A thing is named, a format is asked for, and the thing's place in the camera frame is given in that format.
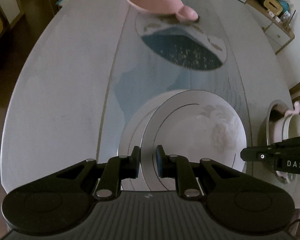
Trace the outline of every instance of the pink bowl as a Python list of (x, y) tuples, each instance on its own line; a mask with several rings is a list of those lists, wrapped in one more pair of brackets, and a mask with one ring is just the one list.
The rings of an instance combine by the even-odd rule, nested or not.
[(127, 0), (138, 11), (157, 15), (176, 14), (180, 21), (195, 21), (197, 13), (181, 0)]

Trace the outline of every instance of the oval dining table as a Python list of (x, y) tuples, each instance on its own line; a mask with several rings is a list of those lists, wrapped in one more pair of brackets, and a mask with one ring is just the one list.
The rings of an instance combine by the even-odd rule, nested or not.
[[(87, 158), (104, 163), (116, 156), (132, 115), (169, 90), (218, 94), (239, 114), (248, 145), (258, 144), (269, 105), (281, 100), (292, 107), (263, 31), (238, 0), (182, 1), (200, 16), (193, 28), (222, 39), (222, 66), (191, 70), (164, 59), (163, 49), (142, 36), (158, 19), (125, 0), (70, 0), (56, 14), (29, 54), (8, 107), (1, 147), (6, 192)], [(293, 196), (294, 186), (280, 184), (262, 164), (250, 163), (246, 172)]]

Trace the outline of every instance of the white plate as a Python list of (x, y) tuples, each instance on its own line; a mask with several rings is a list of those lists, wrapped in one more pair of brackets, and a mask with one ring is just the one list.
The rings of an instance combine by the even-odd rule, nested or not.
[(184, 91), (169, 98), (151, 117), (141, 143), (141, 168), (151, 191), (175, 190), (175, 180), (158, 177), (155, 149), (186, 156), (191, 162), (210, 158), (242, 171), (240, 152), (247, 146), (236, 111), (216, 94)]
[[(118, 155), (130, 156), (134, 146), (141, 146), (144, 130), (155, 110), (157, 110), (163, 102), (183, 91), (184, 90), (172, 90), (162, 93), (147, 101), (135, 112), (122, 132)], [(141, 167), (137, 179), (122, 180), (122, 188), (124, 190), (150, 191), (145, 183)]]

